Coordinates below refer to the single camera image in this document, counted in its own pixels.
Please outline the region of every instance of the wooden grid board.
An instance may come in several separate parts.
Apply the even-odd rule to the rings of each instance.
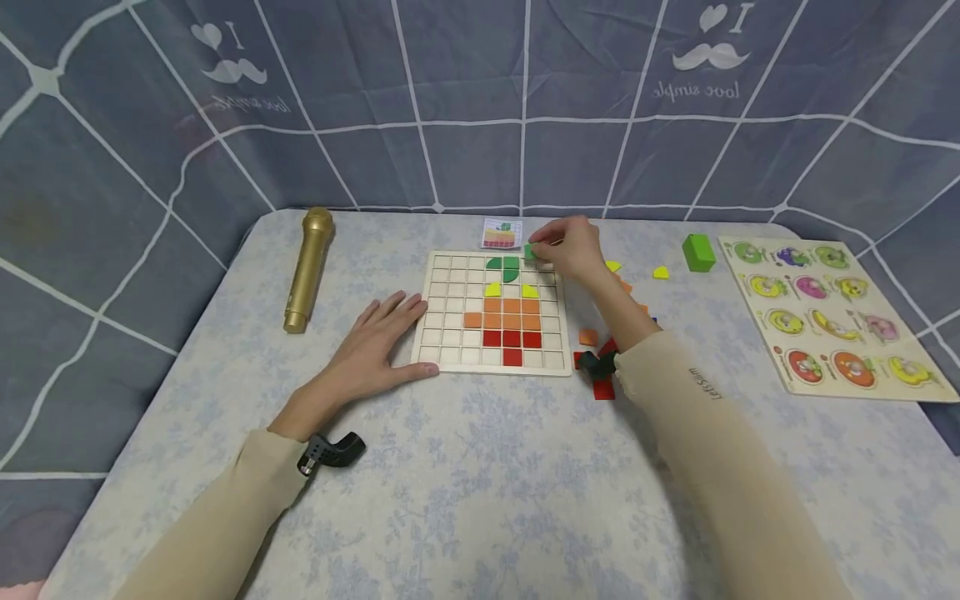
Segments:
[[[508,257],[517,269],[504,265]],[[499,268],[490,268],[500,259]],[[487,287],[500,286],[498,297]],[[538,298],[523,298],[529,286]],[[519,253],[432,251],[411,362],[433,362],[441,372],[570,376],[563,279],[553,265]]]
[[[787,391],[960,400],[845,244],[735,237],[719,242]]]

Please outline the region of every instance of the left hand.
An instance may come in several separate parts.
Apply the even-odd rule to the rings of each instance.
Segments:
[[[426,312],[420,294],[400,304],[405,296],[400,291],[371,302],[326,368],[293,392],[268,429],[305,442],[349,402],[440,372],[433,363],[390,366],[387,356],[396,341]]]

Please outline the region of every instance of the beige sleeve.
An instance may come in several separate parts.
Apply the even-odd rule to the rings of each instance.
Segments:
[[[616,366],[717,545],[731,598],[851,598],[786,473],[673,336],[650,336]]]
[[[306,477],[306,444],[265,429],[174,523],[131,573],[115,600],[233,600],[267,531]]]

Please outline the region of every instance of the golden microphone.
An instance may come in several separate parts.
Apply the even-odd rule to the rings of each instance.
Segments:
[[[303,333],[313,315],[320,284],[320,270],[324,264],[326,247],[333,236],[333,216],[326,208],[314,207],[303,217],[303,243],[297,258],[294,282],[283,311],[283,330]]]

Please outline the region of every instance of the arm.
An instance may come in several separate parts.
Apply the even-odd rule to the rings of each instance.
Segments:
[[[267,430],[251,432],[236,460],[166,532],[115,600],[231,600],[267,532],[293,504],[306,478],[297,460],[306,441],[345,404],[437,374],[436,365],[394,369],[399,336],[426,311],[403,292],[374,301],[317,376],[298,388]]]
[[[646,412],[660,454],[710,531],[732,597],[851,598],[789,479],[736,404],[615,281],[596,227],[570,219],[560,246],[537,244],[534,253],[592,294],[622,352],[616,364],[624,391]],[[531,240],[556,241],[556,230],[542,231]]]

